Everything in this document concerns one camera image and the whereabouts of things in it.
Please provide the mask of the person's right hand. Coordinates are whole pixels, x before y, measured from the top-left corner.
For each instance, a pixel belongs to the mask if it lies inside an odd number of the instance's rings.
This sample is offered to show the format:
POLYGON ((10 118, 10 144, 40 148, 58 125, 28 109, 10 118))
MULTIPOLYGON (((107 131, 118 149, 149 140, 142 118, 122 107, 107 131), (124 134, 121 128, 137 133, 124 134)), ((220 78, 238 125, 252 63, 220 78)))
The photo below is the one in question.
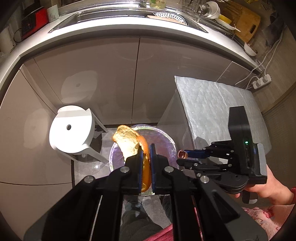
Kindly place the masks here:
POLYGON ((267 182, 265 184, 247 185, 245 191, 254 192, 261 198, 267 198, 272 205, 291 205, 294 204, 295 194, 280 181, 278 181, 267 168, 267 182))

